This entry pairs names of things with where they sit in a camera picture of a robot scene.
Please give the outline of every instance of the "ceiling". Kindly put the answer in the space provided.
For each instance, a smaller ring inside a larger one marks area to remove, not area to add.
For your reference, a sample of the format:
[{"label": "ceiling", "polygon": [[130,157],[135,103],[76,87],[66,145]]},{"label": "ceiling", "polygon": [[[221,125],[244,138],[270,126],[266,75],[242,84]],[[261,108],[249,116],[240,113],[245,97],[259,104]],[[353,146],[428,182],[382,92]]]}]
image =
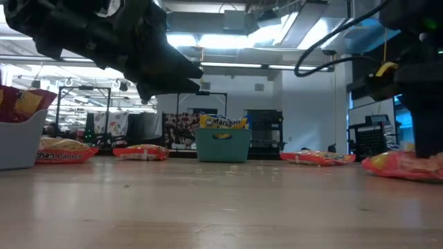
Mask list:
[{"label": "ceiling", "polygon": [[[205,62],[277,65],[294,65],[304,49],[349,18],[367,12],[379,2],[379,0],[325,0],[326,4],[323,7],[318,7],[318,5],[304,3],[305,1],[156,0],[168,12],[168,23],[172,31],[168,33],[168,40],[189,59],[203,58]],[[351,7],[351,12],[348,12],[348,4]],[[276,7],[278,7],[276,13],[281,19],[281,24],[261,28],[248,37],[225,33],[225,11],[246,10],[248,13],[257,15],[263,10]],[[360,26],[341,33],[323,48],[337,50],[339,54],[361,53],[380,42],[377,41],[380,37],[384,37],[384,28],[380,27],[374,17]],[[189,42],[189,44],[181,46],[181,42]],[[204,49],[190,45],[204,46]],[[123,74],[118,71],[110,68],[102,71],[94,68],[91,63],[55,64],[42,63],[38,59],[17,61],[16,59],[5,59],[4,55],[21,55],[28,58],[41,56],[35,49],[34,42],[29,37],[24,37],[11,30],[5,22],[4,15],[0,15],[0,58],[5,64],[16,65],[12,67],[12,71],[15,74],[14,82],[19,86],[30,86],[36,73],[39,73],[39,78],[48,79],[53,85],[71,77],[79,79],[74,81],[74,84],[87,83],[112,88],[117,79],[123,78]],[[63,51],[62,57],[81,58],[66,50]],[[330,61],[330,59],[320,50],[315,50],[303,64],[317,66]],[[243,68],[205,68],[204,72],[206,75],[266,76],[269,80],[273,80],[278,74],[278,71]],[[112,94],[122,93],[114,87]],[[128,92],[123,94],[134,99],[138,97],[133,84],[129,86]]]}]

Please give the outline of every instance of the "yellow snack bag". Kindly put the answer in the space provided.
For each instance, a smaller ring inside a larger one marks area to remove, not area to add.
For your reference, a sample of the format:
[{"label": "yellow snack bag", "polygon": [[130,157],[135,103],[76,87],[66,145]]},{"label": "yellow snack bag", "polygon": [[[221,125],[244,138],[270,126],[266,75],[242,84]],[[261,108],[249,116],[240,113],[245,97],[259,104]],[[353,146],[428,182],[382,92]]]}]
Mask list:
[{"label": "yellow snack bag", "polygon": [[200,115],[200,127],[201,128],[222,128],[222,129],[248,129],[249,120],[245,116],[240,120],[230,120],[224,116]]}]

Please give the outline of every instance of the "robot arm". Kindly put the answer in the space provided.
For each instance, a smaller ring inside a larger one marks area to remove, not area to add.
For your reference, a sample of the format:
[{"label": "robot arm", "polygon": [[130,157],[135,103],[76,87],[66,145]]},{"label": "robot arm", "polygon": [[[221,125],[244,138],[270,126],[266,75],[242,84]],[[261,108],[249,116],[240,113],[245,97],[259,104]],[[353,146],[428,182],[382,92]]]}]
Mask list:
[{"label": "robot arm", "polygon": [[199,90],[188,78],[203,72],[168,44],[166,13],[152,0],[8,0],[4,12],[39,53],[60,60],[66,49],[121,71],[144,102]]}]

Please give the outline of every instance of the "red snack bag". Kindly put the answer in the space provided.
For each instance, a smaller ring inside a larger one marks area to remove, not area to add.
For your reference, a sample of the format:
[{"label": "red snack bag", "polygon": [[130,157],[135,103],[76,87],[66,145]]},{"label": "red snack bag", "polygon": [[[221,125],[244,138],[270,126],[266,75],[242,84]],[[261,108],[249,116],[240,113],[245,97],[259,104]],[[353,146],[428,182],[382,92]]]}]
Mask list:
[{"label": "red snack bag", "polygon": [[346,165],[355,161],[355,155],[340,155],[308,149],[293,153],[281,153],[280,157],[290,163],[320,166]]},{"label": "red snack bag", "polygon": [[25,91],[0,86],[0,122],[25,122],[37,111],[47,109],[56,97],[41,89]]},{"label": "red snack bag", "polygon": [[389,151],[366,158],[362,166],[376,176],[443,181],[443,154],[425,159],[416,158],[414,151]]},{"label": "red snack bag", "polygon": [[37,152],[37,164],[85,163],[98,152],[81,142],[64,138],[42,138]]},{"label": "red snack bag", "polygon": [[114,149],[114,155],[132,160],[165,160],[169,149],[157,145],[134,145],[124,149]]}]

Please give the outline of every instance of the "teal plastic basket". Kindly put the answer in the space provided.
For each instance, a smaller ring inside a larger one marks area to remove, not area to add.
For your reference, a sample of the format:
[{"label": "teal plastic basket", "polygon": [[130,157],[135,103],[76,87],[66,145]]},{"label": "teal plastic basket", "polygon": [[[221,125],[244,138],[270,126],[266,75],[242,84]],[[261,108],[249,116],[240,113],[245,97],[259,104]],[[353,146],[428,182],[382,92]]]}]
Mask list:
[{"label": "teal plastic basket", "polygon": [[[219,139],[217,134],[229,134]],[[244,163],[248,158],[250,129],[195,129],[197,156],[201,162]]]}]

